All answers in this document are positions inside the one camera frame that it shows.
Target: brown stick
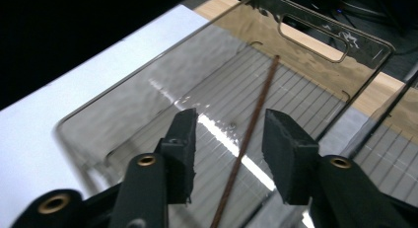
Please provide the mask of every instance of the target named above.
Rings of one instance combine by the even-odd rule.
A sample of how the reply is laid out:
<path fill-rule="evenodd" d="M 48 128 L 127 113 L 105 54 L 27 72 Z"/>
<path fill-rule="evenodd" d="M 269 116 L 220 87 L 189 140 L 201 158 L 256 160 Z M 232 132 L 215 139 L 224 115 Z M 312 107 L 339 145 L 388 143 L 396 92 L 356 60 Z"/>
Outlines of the brown stick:
<path fill-rule="evenodd" d="M 238 155 L 234 163 L 233 170 L 231 171 L 230 176 L 228 178 L 228 182 L 225 186 L 224 193 L 222 194 L 221 201 L 219 202 L 218 209 L 216 210 L 215 216 L 213 217 L 212 225 L 210 226 L 211 228 L 217 228 L 219 222 L 221 221 L 222 213 L 224 212 L 225 206 L 227 205 L 228 198 L 230 196 L 231 190 L 233 189 L 234 182 L 236 180 L 238 171 L 241 166 L 241 160 L 246 152 L 246 148 L 249 144 L 249 140 L 251 139 L 252 133 L 254 132 L 258 116 L 260 115 L 261 109 L 264 105 L 265 98 L 267 97 L 268 90 L 270 89 L 270 85 L 273 81 L 274 73 L 276 72 L 278 64 L 279 56 L 276 55 L 273 58 L 264 86 L 259 95 L 257 105 L 255 106 L 254 112 L 252 113 L 251 121 L 249 122 L 248 128 L 246 129 L 243 144 L 241 145 L 240 154 Z"/>

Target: screw hole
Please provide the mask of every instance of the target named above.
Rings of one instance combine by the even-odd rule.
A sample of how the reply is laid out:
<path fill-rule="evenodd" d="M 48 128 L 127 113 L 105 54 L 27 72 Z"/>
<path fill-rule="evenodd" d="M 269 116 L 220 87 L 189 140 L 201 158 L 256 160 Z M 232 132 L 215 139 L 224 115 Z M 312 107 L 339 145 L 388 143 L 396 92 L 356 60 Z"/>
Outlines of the screw hole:
<path fill-rule="evenodd" d="M 343 158 L 332 158 L 331 164 L 342 169 L 348 169 L 351 167 L 351 163 Z"/>
<path fill-rule="evenodd" d="M 151 166 L 156 163 L 156 158 L 154 156 L 145 156 L 138 160 L 138 165 L 140 166 Z"/>
<path fill-rule="evenodd" d="M 66 193 L 57 194 L 40 204 L 37 211 L 41 214 L 50 214 L 61 210 L 70 202 L 70 196 Z"/>

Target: white table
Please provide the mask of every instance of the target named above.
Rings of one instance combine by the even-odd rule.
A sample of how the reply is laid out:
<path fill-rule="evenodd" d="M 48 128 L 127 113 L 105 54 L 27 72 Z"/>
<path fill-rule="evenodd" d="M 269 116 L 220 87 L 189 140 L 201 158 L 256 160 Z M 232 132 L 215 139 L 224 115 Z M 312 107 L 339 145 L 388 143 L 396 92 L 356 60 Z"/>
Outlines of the white table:
<path fill-rule="evenodd" d="M 0 227 L 38 196 L 87 190 L 55 135 L 59 120 L 208 21 L 177 6 L 0 112 Z"/>

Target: handle cutout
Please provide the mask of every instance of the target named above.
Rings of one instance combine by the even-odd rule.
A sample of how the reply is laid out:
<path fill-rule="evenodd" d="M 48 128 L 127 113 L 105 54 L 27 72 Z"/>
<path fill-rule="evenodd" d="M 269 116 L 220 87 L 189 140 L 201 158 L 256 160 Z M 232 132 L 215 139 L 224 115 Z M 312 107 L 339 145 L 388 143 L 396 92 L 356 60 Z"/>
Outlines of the handle cutout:
<path fill-rule="evenodd" d="M 287 15 L 280 23 L 279 33 L 332 62 L 342 61 L 347 52 L 348 45 L 343 39 Z"/>

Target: thin brown rod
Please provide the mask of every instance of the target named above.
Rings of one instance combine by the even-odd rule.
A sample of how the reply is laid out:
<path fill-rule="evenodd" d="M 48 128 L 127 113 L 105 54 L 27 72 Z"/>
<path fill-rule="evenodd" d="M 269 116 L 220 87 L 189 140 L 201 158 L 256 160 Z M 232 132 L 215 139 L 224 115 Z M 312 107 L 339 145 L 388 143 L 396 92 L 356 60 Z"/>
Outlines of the thin brown rod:
<path fill-rule="evenodd" d="M 249 122 L 248 128 L 246 129 L 244 140 L 243 140 L 243 143 L 241 144 L 240 154 L 238 155 L 234 163 L 233 170 L 231 171 L 230 176 L 228 178 L 228 182 L 227 182 L 227 185 L 225 186 L 224 193 L 222 194 L 215 216 L 213 217 L 212 225 L 210 226 L 211 228 L 217 228 L 221 221 L 222 214 L 224 213 L 225 207 L 227 206 L 228 198 L 230 197 L 231 191 L 234 186 L 234 182 L 237 178 L 237 174 L 241 166 L 241 160 L 246 152 L 246 148 L 248 147 L 252 133 L 254 132 L 255 125 L 257 124 L 258 117 L 264 105 L 265 98 L 267 97 L 268 90 L 270 89 L 270 85 L 271 85 L 271 82 L 273 81 L 273 77 L 274 77 L 274 74 L 276 73 L 276 68 L 278 65 L 279 65 L 279 56 L 276 55 L 274 56 L 273 61 L 270 65 L 270 70 L 268 71 L 268 75 L 265 80 L 264 86 L 258 97 L 257 105 L 255 106 L 255 109 L 252 113 L 251 121 Z"/>

